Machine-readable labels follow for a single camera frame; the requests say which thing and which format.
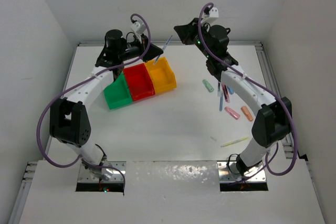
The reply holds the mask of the blue thin pen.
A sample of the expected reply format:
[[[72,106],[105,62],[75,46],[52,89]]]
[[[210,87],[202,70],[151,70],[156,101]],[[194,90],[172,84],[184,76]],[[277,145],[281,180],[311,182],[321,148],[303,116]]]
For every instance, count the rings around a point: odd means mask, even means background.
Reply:
[[[166,43],[163,45],[162,47],[162,53],[156,57],[155,61],[154,61],[154,65],[156,65],[156,63],[158,62],[159,58],[163,55],[163,52],[165,51],[165,49],[167,48],[167,46],[169,45],[171,39],[172,39],[173,35],[171,35],[168,40],[166,41]]]

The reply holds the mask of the yellow highlighter pen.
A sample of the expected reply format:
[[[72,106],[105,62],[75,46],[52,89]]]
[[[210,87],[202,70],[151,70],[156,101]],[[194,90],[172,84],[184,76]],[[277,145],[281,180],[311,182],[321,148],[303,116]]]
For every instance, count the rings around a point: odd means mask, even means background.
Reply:
[[[243,138],[240,138],[240,139],[237,139],[237,140],[225,143],[225,144],[221,145],[221,148],[227,147],[227,146],[230,146],[230,145],[234,145],[234,144],[243,142],[243,141],[248,140],[248,139],[249,139],[249,137],[243,137]]]

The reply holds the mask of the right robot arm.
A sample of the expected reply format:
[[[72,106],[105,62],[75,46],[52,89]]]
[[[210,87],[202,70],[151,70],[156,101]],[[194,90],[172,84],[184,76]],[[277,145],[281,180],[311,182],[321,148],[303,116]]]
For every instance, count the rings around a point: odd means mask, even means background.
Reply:
[[[232,88],[255,115],[253,138],[238,154],[232,174],[244,175],[258,165],[274,143],[292,131],[291,102],[249,78],[238,61],[228,52],[229,28],[221,25],[199,25],[198,18],[189,24],[174,26],[184,45],[195,45],[206,57],[209,73]]]

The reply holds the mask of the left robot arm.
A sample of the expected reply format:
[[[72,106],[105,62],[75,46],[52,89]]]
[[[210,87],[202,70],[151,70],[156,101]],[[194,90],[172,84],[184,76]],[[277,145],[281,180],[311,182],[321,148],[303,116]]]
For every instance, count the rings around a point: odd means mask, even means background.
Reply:
[[[163,53],[145,34],[133,35],[128,42],[120,30],[106,33],[104,47],[91,75],[74,88],[69,97],[61,97],[50,107],[49,133],[59,142],[73,149],[83,162],[96,169],[105,159],[103,150],[91,141],[88,109],[103,90],[116,81],[124,62],[140,57],[147,62]]]

